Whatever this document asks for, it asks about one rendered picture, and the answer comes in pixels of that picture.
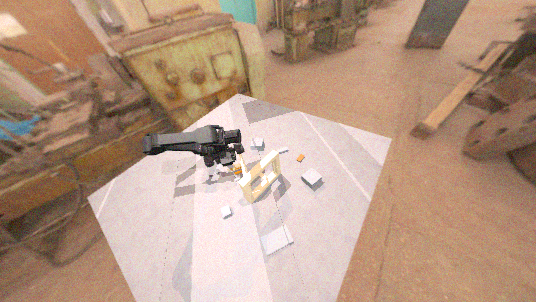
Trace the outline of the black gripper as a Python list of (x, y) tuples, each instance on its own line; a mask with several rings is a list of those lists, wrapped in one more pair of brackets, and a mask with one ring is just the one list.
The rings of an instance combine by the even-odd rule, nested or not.
[[(234, 146), (234, 148), (233, 148), (233, 147), (229, 147), (233, 154), (236, 155), (236, 153), (237, 153), (237, 154), (242, 154), (242, 153), (245, 152), (245, 150), (244, 150), (244, 148), (243, 148), (243, 146), (242, 146), (241, 143), (235, 143), (235, 144), (233, 144), (233, 146)], [(214, 148), (214, 147), (213, 147), (213, 148)], [(220, 148), (214, 148), (214, 150), (215, 150), (216, 153), (217, 153), (217, 154), (215, 154), (215, 156), (212, 156), (212, 154), (208, 154), (208, 155), (204, 156), (203, 159), (204, 159), (204, 163), (205, 163), (206, 167), (209, 168), (209, 167), (211, 167), (211, 166), (214, 166), (215, 163), (214, 163), (213, 160), (216, 161), (216, 164), (220, 164), (221, 161), (220, 161), (220, 158), (219, 158), (219, 155), (218, 155), (218, 153), (219, 153), (218, 151), (219, 151), (219, 150), (225, 151), (226, 148), (228, 148), (228, 146), (227, 146), (227, 144), (225, 143), (225, 146), (222, 146), (222, 147), (220, 147)], [(236, 153), (235, 153), (235, 151), (236, 151)]]

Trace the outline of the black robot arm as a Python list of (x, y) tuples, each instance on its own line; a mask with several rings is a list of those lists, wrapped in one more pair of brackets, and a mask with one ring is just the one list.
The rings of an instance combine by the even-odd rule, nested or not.
[[(208, 124), (192, 132), (170, 134), (148, 132), (142, 137), (142, 146), (143, 153), (147, 156), (158, 155), (165, 151), (191, 151), (195, 155), (206, 156), (217, 154), (214, 148), (225, 146), (225, 143), (233, 144), (241, 141), (239, 129), (224, 131), (224, 127)], [(218, 152), (223, 167), (232, 165), (237, 160), (230, 148)]]

